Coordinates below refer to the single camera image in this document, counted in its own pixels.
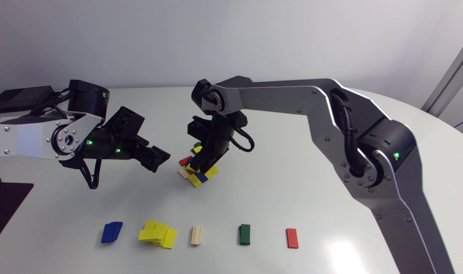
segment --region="red wooden block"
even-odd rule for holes
[[[182,160],[179,161],[179,164],[181,164],[181,166],[184,166],[186,165],[186,163],[188,162],[188,159],[191,158],[192,156],[189,156],[189,157],[186,157]]]
[[[288,228],[287,230],[287,244],[289,248],[299,248],[299,242],[297,241],[297,231],[295,228]]]

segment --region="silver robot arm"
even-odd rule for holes
[[[369,98],[331,79],[254,83],[241,76],[215,85],[201,80],[192,98],[213,116],[195,116],[188,126],[203,146],[191,162],[195,170],[206,171],[229,141],[235,144],[233,132],[242,134],[247,124],[242,109],[306,115],[312,141],[351,196],[372,211],[400,273],[454,273],[423,193],[414,135]]]

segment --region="yellow wooden block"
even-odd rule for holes
[[[138,240],[143,242],[161,241],[165,238],[165,231],[161,229],[143,229],[138,234]]]
[[[202,185],[202,182],[198,179],[198,177],[196,177],[195,174],[189,176],[188,179],[191,182],[191,184],[193,184],[194,187],[198,187]]]
[[[180,170],[177,171],[181,176],[182,178],[184,179],[187,179],[190,175],[190,173],[188,172],[188,170],[186,170],[185,168],[181,168]]]
[[[191,164],[186,165],[186,170],[191,170],[192,172],[200,172],[200,170],[193,170],[193,168],[191,168]]]
[[[167,234],[164,239],[164,244],[162,245],[163,248],[172,249],[174,246],[175,237],[177,236],[177,229],[169,229],[167,230]]]
[[[206,176],[208,179],[211,179],[214,177],[214,173],[212,173],[211,170],[208,170],[206,173],[204,173],[204,176]]]
[[[143,229],[154,229],[156,223],[157,221],[148,220],[147,222],[145,222],[145,227]]]
[[[195,154],[198,154],[201,149],[202,149],[202,146],[198,146],[198,147],[193,148],[193,151]]]
[[[218,173],[220,170],[216,166],[212,166],[209,171],[211,171],[213,174]]]
[[[167,233],[167,229],[169,229],[169,225],[168,224],[162,224],[162,223],[156,223],[155,226],[154,226],[154,229],[160,229],[160,230],[165,231],[165,233]]]

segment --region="stack of yellow blocks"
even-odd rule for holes
[[[172,249],[176,236],[176,229],[169,229],[169,225],[167,224],[148,220],[145,223],[144,229],[138,234],[138,240],[142,242],[151,242],[155,246]]]

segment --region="green wooden block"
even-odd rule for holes
[[[250,225],[240,225],[240,245],[250,245]]]

